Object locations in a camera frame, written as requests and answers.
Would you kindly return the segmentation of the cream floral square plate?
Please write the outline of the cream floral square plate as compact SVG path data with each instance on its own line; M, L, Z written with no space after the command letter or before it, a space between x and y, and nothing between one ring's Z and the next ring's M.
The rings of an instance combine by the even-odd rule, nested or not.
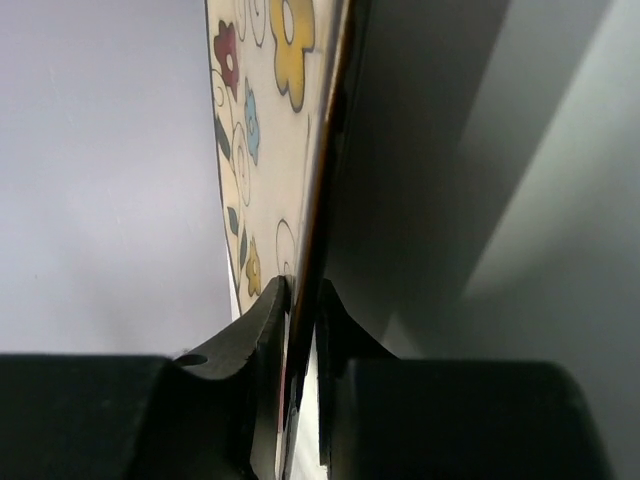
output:
M333 184L351 125L368 1L205 5L219 192L237 308L280 277L284 339L259 437L286 442L324 276Z

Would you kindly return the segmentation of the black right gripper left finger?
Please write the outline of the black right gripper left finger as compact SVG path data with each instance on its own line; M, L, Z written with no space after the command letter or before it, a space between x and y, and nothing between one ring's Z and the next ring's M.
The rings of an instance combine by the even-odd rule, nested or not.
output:
M174 360L191 383L172 450L179 478L276 478L289 301L286 279L274 277L246 313Z

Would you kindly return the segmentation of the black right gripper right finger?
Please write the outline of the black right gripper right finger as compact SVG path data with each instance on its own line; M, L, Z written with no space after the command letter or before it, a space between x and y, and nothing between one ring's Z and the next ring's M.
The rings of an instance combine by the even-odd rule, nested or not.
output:
M327 279L320 288L315 341L320 463L330 479L352 479L359 463L360 420L350 363L394 355L349 315Z

